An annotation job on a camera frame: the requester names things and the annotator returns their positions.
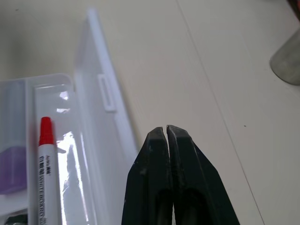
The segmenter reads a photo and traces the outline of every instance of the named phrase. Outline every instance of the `white table surface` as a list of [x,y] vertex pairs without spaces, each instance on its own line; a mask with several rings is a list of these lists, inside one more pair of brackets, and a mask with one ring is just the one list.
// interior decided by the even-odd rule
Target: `white table surface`
[[73,74],[96,7],[140,145],[186,129],[218,169],[242,225],[300,221],[300,87],[272,54],[299,26],[284,0],[2,0],[0,79]]

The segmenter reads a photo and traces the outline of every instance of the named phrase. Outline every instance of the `marker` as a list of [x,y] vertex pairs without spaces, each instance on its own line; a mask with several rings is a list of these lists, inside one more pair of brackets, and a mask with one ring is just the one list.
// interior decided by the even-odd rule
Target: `marker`
[[56,169],[56,145],[49,117],[41,120],[38,147],[38,215],[39,225],[59,225],[59,191]]

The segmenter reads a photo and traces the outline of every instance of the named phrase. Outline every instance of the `black clamp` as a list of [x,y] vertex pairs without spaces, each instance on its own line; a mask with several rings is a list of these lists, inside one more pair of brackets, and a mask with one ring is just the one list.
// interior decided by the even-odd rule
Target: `black clamp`
[[186,130],[148,133],[132,165],[122,225],[239,225],[221,178]]

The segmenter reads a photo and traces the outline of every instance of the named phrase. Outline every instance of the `plastic box lid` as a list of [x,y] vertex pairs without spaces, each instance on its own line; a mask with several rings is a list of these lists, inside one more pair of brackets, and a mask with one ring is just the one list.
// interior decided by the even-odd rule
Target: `plastic box lid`
[[127,175],[138,149],[94,9],[83,25],[75,87],[97,222],[119,225]]

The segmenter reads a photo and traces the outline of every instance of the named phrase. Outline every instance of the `red marker cap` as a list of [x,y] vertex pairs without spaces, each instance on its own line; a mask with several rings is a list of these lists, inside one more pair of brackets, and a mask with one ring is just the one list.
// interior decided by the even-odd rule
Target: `red marker cap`
[[41,135],[39,137],[39,146],[43,144],[54,144],[52,122],[50,117],[43,117],[41,120]]

